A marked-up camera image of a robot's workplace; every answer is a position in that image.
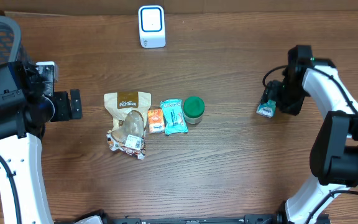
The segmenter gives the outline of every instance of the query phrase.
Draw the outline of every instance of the label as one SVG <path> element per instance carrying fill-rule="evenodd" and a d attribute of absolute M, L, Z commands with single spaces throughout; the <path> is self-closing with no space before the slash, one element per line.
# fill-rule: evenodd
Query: label
<path fill-rule="evenodd" d="M 140 147 L 142 146 L 142 138 L 128 135 L 127 140 L 125 141 L 125 147 L 129 147 L 131 149 L 140 150 Z"/>
<path fill-rule="evenodd" d="M 143 154 L 138 154 L 138 155 L 137 155 L 137 158 L 138 158 L 138 159 L 144 159 L 144 155 L 143 155 Z"/>
<path fill-rule="evenodd" d="M 185 121 L 189 124 L 198 124 L 203 119 L 203 115 L 199 116 L 198 118 L 189 118 L 186 116 L 185 113 L 184 113 L 184 115 L 185 115 Z"/>
<path fill-rule="evenodd" d="M 118 92 L 117 108 L 137 108 L 139 106 L 139 94 L 137 92 Z"/>
<path fill-rule="evenodd" d="M 147 112 L 149 117 L 149 132 L 150 133 L 161 133 L 165 130 L 164 118 L 161 109 L 149 110 Z"/>
<path fill-rule="evenodd" d="M 171 107 L 181 106 L 181 102 L 175 102 L 175 103 L 165 103 L 163 105 L 164 108 L 171 108 Z"/>
<path fill-rule="evenodd" d="M 109 144 L 109 148 L 112 151 L 115 151 L 120 148 L 119 143 L 112 138 L 111 134 L 107 134 L 107 143 Z"/>
<path fill-rule="evenodd" d="M 273 100 L 268 100 L 267 103 L 262 105 L 260 104 L 258 106 L 256 113 L 271 118 L 274 115 L 275 109 L 276 109 L 276 102 Z"/>

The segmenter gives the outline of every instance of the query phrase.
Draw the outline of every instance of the green lid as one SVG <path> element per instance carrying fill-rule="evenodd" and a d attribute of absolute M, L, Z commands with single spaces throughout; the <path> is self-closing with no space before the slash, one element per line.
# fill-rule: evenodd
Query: green lid
<path fill-rule="evenodd" d="M 205 109 L 204 101 L 198 96 L 187 98 L 183 105 L 183 112 L 189 118 L 198 118 L 203 115 Z"/>

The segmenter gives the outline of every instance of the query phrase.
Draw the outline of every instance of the snack bag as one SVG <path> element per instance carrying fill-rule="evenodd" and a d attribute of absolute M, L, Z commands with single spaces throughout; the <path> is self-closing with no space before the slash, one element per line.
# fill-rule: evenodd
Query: snack bag
<path fill-rule="evenodd" d="M 274 100 L 268 100 L 269 88 L 265 88 L 264 94 L 260 98 L 259 106 L 256 109 L 256 113 L 262 116 L 271 118 L 276 110 L 276 102 Z"/>
<path fill-rule="evenodd" d="M 167 121 L 165 134 L 170 135 L 174 133 L 187 133 L 188 130 L 185 120 L 183 119 L 181 100 L 172 99 L 161 101 L 160 106 L 165 120 Z"/>
<path fill-rule="evenodd" d="M 113 117 L 112 130 L 106 134 L 112 151 L 120 150 L 144 159 L 146 116 L 150 106 L 150 93 L 122 92 L 104 95 L 104 107 Z"/>
<path fill-rule="evenodd" d="M 161 109 L 149 110 L 149 133 L 162 133 L 165 130 L 164 117 Z"/>

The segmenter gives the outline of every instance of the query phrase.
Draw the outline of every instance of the small container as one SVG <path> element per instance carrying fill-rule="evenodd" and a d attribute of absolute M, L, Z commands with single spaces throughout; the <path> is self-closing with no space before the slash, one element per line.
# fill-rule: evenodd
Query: small container
<path fill-rule="evenodd" d="M 203 119 L 205 104 L 198 96 L 187 98 L 183 105 L 185 121 L 189 124 L 198 124 Z"/>

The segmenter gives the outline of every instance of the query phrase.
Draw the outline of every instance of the orange package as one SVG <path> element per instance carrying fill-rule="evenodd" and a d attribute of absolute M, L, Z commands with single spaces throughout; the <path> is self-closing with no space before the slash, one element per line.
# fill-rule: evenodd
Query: orange package
<path fill-rule="evenodd" d="M 161 109 L 149 110 L 149 133 L 162 133 L 165 131 L 164 116 Z"/>

